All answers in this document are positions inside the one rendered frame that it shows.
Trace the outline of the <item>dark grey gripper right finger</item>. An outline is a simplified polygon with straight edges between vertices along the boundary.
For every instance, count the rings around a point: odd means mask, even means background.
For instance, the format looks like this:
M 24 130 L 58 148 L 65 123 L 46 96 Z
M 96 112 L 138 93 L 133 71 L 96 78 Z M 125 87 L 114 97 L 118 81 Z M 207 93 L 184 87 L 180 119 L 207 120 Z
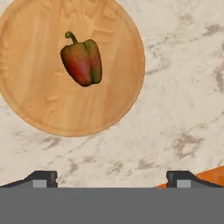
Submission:
M 190 171 L 168 171 L 166 178 L 166 186 L 170 188 L 222 188 L 222 185 L 197 178 Z

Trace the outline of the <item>red green bell pepper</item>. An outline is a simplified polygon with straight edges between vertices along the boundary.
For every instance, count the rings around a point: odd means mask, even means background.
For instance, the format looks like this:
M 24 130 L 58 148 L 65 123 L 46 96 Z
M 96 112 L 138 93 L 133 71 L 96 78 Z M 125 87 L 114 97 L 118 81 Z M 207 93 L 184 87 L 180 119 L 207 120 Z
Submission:
M 73 41 L 60 51 L 62 63 L 68 74 L 82 87 L 100 83 L 102 60 L 96 42 L 92 39 L 79 42 L 70 31 L 66 32 L 65 37 Z

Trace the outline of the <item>round wooden plate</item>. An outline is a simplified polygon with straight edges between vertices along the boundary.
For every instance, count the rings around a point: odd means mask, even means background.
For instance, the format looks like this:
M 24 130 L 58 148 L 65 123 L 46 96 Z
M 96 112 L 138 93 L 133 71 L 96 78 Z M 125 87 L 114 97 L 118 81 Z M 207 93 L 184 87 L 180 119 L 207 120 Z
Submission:
M 102 80 L 82 87 L 64 68 L 66 32 L 100 48 Z M 34 127 L 81 137 L 131 109 L 145 74 L 139 31 L 116 0 L 13 0 L 0 17 L 0 93 Z

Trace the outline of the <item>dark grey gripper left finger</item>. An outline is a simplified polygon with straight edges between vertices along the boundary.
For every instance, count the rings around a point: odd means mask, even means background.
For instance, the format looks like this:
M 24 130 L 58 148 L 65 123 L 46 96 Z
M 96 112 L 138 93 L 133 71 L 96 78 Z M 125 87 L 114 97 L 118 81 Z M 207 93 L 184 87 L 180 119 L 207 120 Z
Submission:
M 1 188 L 54 188 L 58 187 L 56 171 L 34 171 L 24 179 L 1 185 Z

